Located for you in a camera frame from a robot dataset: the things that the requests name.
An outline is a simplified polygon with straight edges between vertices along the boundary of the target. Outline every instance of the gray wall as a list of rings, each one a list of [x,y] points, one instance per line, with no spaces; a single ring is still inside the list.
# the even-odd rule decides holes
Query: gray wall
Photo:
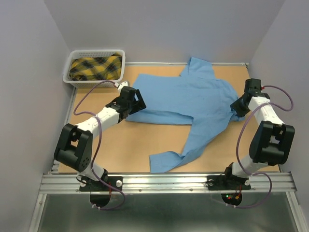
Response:
[[[292,171],[297,196],[309,220],[309,1],[286,0],[274,23],[258,47],[249,66],[250,76],[265,84],[283,87],[293,97],[295,109],[284,113],[276,110],[296,130],[285,171]],[[288,106],[288,99],[270,91],[274,102]]]
[[[284,0],[45,0],[70,50],[127,61],[248,62]]]
[[[69,104],[69,49],[42,0],[2,0],[0,32],[0,231],[28,231]]]

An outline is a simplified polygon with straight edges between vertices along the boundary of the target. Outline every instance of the glass panel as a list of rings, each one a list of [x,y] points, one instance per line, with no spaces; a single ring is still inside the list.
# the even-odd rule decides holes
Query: glass panel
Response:
[[[265,193],[245,193],[241,205]],[[214,194],[220,200],[220,194]],[[272,193],[256,208],[233,209],[210,194],[137,194],[121,209],[91,208],[89,195],[49,195],[41,232],[294,232],[297,231],[285,193]]]

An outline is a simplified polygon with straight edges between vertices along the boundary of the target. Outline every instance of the blue cloth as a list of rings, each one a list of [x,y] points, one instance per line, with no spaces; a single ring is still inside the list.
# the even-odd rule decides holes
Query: blue cloth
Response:
[[[238,97],[232,86],[215,78],[209,62],[191,58],[180,77],[140,74],[133,85],[147,108],[127,120],[156,124],[192,124],[181,154],[167,151],[149,156],[150,172],[164,173],[197,159],[206,145],[238,121],[230,104]]]

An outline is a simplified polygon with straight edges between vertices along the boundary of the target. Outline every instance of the tabletop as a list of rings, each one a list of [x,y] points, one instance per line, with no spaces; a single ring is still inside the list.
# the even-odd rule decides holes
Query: tabletop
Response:
[[[129,81],[132,86],[140,73],[176,78],[183,68],[183,65],[126,66],[123,81]],[[249,79],[245,66],[213,65],[213,69],[216,78],[229,82],[239,96],[243,94],[245,80]],[[88,91],[89,89],[82,88],[77,90],[74,107]],[[117,96],[119,93],[115,88],[95,89],[80,105],[78,112],[97,113]],[[71,115],[70,123],[77,124],[88,118],[87,115]],[[230,163],[236,161],[236,141],[243,123],[244,121],[230,122],[226,130],[206,146],[198,159],[170,172],[223,172]],[[158,125],[122,121],[103,132],[96,163],[110,173],[147,173],[150,171],[149,155],[165,151],[181,153],[190,128],[190,125]],[[251,120],[240,142],[241,157],[248,154],[256,129],[256,121]],[[93,141],[93,153],[97,145],[98,138]],[[279,168],[274,166],[262,170],[278,171]],[[60,164],[58,172],[76,173],[75,170],[63,164]]]

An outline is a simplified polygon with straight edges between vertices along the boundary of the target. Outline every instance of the folded cloth in basket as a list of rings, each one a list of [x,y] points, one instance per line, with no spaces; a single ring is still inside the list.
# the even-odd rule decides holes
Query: folded cloth in basket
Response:
[[[140,74],[133,85],[140,89],[147,108],[128,121],[156,124],[191,124],[181,154],[167,151],[149,156],[150,172],[163,173],[197,159],[206,145],[239,117],[230,104],[237,93],[224,80],[215,78],[212,65],[191,58],[180,77]]]
[[[121,63],[117,53],[110,57],[82,57],[73,60],[69,75],[73,81],[118,80]]]

